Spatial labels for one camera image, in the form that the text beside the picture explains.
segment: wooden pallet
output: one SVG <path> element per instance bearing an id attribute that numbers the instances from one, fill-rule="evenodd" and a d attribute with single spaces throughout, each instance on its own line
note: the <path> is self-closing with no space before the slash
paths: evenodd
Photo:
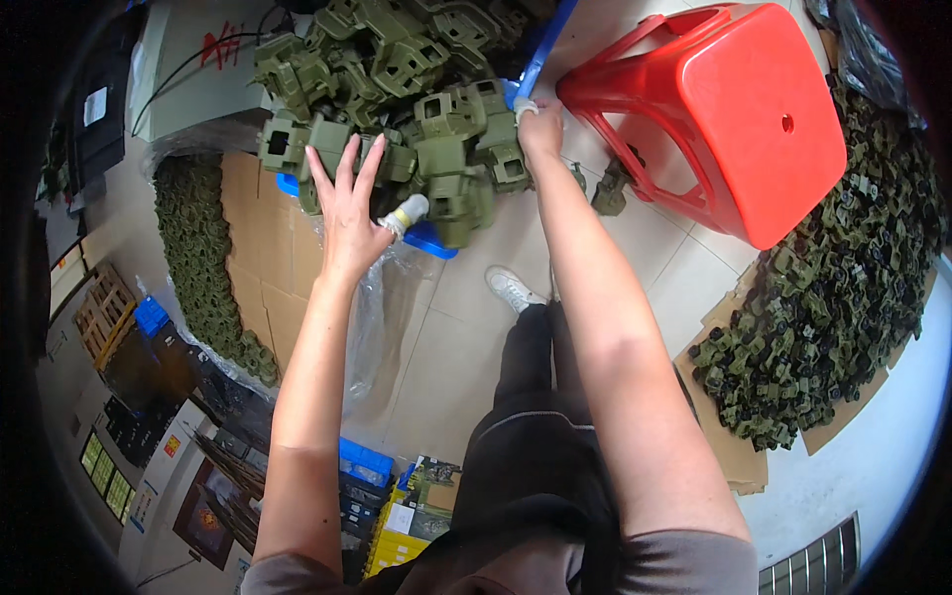
<path id="1" fill-rule="evenodd" d="M 96 369 L 102 371 L 135 323 L 136 302 L 112 265 L 99 265 L 96 273 L 72 321 Z"/>

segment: red plastic stool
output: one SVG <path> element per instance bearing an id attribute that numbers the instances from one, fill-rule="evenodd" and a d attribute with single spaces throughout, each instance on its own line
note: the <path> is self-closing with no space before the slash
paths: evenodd
<path id="1" fill-rule="evenodd" d="M 680 37 L 620 57 L 662 25 Z M 619 155 L 638 198 L 758 249 L 773 247 L 796 227 L 846 168 L 843 132 L 823 72 L 796 20 L 776 4 L 649 16 L 556 89 L 569 111 Z M 698 185 L 680 195 L 658 188 L 605 112 L 657 122 L 687 158 Z"/>

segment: red chinese character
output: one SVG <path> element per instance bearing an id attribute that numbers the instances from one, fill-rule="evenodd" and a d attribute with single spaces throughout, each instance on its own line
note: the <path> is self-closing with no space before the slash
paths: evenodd
<path id="1" fill-rule="evenodd" d="M 228 62 L 228 59 L 231 57 L 231 50 L 234 49 L 234 60 L 232 62 L 233 66 L 238 66 L 238 48 L 241 44 L 241 37 L 234 37 L 219 43 L 219 40 L 224 39 L 228 35 L 234 35 L 235 33 L 245 32 L 245 24 L 242 23 L 238 27 L 230 25 L 228 21 L 225 21 L 225 25 L 222 27 L 222 34 L 216 39 L 211 33 L 205 34 L 205 45 L 202 47 L 202 63 L 201 67 L 205 65 L 205 61 L 212 55 L 214 52 L 215 60 L 218 62 L 218 70 L 222 69 L 222 65 Z"/>

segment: shoe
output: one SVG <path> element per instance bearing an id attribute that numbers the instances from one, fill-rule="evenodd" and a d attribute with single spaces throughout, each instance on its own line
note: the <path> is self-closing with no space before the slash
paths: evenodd
<path id="1" fill-rule="evenodd" d="M 492 292 L 506 301 L 507 304 L 522 314 L 523 310 L 533 304 L 546 304 L 547 300 L 532 291 L 523 283 L 516 273 L 506 267 L 493 265 L 486 269 L 486 284 Z"/>

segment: shirt sleeve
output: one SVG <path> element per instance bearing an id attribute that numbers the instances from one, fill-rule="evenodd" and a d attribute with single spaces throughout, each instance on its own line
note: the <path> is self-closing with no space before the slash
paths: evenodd
<path id="1" fill-rule="evenodd" d="M 280 554 L 254 564 L 241 583 L 242 595 L 348 595 L 344 585 L 327 566 L 297 554 Z"/>
<path id="2" fill-rule="evenodd" d="M 757 593 L 757 550 L 704 531 L 658 531 L 622 544 L 616 593 Z"/>

